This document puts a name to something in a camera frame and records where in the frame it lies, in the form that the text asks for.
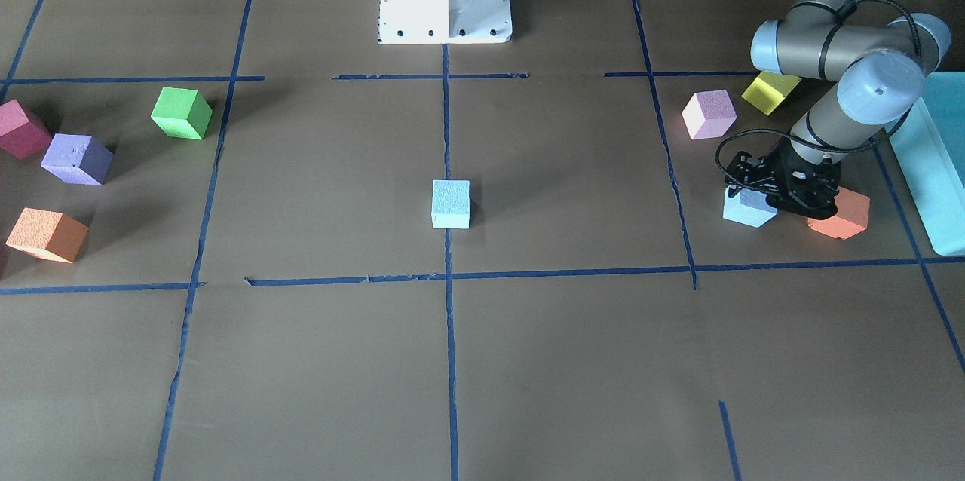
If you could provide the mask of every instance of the black cable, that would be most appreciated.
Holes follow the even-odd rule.
[[[911,32],[911,41],[912,41],[912,44],[914,45],[914,55],[916,55],[917,58],[919,59],[921,58],[921,39],[919,38],[919,35],[918,35],[918,27],[916,24],[914,24],[914,18],[911,17],[911,14],[908,13],[908,11],[904,9],[904,7],[901,4],[895,2],[894,0],[849,0],[848,3],[845,3],[844,6],[841,6],[840,9],[838,9],[838,13],[840,14],[842,13],[842,11],[846,11],[850,9],[852,6],[854,6],[855,4],[862,3],[862,2],[877,2],[880,4],[886,4],[898,10],[899,13],[902,14],[902,17],[904,18],[904,20],[907,22],[908,28]],[[817,136],[817,134],[814,133],[813,128],[810,127],[810,111],[809,111],[806,116],[807,131],[809,131],[810,135],[814,139],[820,141],[820,143],[816,144],[816,143],[807,141],[794,134],[785,133],[785,131],[775,130],[774,128],[752,128],[751,130],[744,130],[743,133],[733,134],[728,138],[724,138],[724,140],[721,141],[720,145],[717,145],[717,151],[714,152],[714,162],[715,164],[717,164],[717,168],[719,168],[721,172],[724,172],[724,176],[727,177],[731,185],[737,185],[739,186],[739,188],[751,189],[758,192],[763,192],[763,193],[766,193],[766,195],[781,195],[781,193],[776,189],[761,188],[761,186],[757,186],[757,185],[748,185],[748,183],[741,182],[740,179],[734,178],[734,176],[731,175],[730,172],[727,172],[727,168],[724,168],[724,165],[721,164],[721,150],[723,150],[724,146],[726,146],[727,144],[730,144],[731,142],[733,142],[734,140],[737,140],[738,138],[750,136],[751,134],[774,134],[776,136],[786,138],[787,140],[790,140],[792,142],[801,144],[806,148],[811,148],[813,150],[817,150],[821,152],[841,152],[841,154],[850,155],[850,154],[855,154],[855,152],[868,151],[869,149],[878,147],[878,145],[884,143],[886,140],[892,137],[893,134],[895,134],[899,128],[902,127],[902,125],[904,124],[904,121],[908,119],[909,113],[911,113],[911,108],[908,108],[908,111],[902,114],[902,117],[895,123],[895,127],[892,127],[892,130],[887,131],[884,135],[878,137],[875,140],[872,140],[871,142],[862,144],[855,148],[838,148],[825,143]]]

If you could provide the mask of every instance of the red-orange cube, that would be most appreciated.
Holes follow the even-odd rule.
[[[48,261],[74,262],[87,227],[63,213],[24,207],[7,245]]]
[[[868,228],[868,211],[872,206],[871,198],[860,195],[853,190],[838,188],[835,205],[838,206],[837,216],[824,220],[808,219],[807,227],[810,227],[810,230],[826,234],[826,236],[840,238],[840,240],[847,240],[849,237],[858,234],[859,231]]]

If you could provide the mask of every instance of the pink cube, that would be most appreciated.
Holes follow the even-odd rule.
[[[734,121],[737,121],[737,111],[724,89],[694,93],[683,108],[683,123],[691,140],[723,136]]]
[[[16,100],[0,106],[0,149],[24,159],[50,144],[51,133],[30,110]]]

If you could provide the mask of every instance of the yellow cube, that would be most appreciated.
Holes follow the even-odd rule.
[[[800,81],[801,79],[796,75],[761,72],[741,96],[765,115],[771,115],[771,112],[786,99],[787,95],[790,95]]]

